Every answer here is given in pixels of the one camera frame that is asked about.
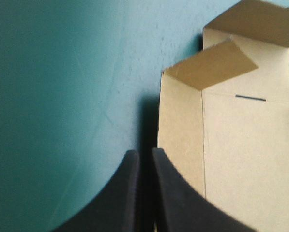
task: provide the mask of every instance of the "cardboard flap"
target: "cardboard flap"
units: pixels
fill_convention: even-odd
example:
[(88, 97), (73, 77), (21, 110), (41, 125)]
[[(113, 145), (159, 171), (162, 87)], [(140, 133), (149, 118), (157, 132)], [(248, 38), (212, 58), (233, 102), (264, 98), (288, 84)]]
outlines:
[(289, 8), (260, 0), (242, 0), (205, 28), (289, 47)]
[(256, 68), (257, 65), (229, 39), (175, 64), (165, 72), (189, 86), (203, 90)]

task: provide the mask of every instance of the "black curved object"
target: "black curved object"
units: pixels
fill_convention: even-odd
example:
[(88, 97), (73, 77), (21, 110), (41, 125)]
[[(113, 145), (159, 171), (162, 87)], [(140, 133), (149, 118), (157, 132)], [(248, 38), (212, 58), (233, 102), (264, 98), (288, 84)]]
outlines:
[(140, 157), (127, 151), (101, 192), (79, 213), (54, 232), (137, 232)]
[(200, 196), (163, 149), (153, 149), (158, 232), (255, 232)]

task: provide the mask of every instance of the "teal wall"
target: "teal wall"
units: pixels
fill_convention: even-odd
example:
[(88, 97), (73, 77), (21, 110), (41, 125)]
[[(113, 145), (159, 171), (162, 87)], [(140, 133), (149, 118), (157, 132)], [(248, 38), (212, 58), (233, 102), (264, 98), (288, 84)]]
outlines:
[(236, 2), (0, 0), (0, 232), (50, 230), (90, 201), (141, 149), (161, 70)]

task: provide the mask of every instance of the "cardboard box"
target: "cardboard box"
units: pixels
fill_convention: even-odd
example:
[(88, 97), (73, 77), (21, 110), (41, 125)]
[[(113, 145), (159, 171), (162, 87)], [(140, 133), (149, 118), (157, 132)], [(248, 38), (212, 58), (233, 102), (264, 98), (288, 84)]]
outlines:
[(208, 201), (289, 232), (289, 8), (242, 0), (162, 73), (158, 147)]

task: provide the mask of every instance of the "cardboard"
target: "cardboard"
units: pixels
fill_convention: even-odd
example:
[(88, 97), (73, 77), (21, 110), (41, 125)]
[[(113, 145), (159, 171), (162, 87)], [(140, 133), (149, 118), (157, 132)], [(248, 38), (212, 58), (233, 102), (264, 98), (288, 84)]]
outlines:
[(243, 0), (206, 28), (289, 47), (289, 8), (259, 0)]
[(162, 73), (158, 146), (224, 212), (289, 231), (289, 9), (243, 0), (203, 46)]

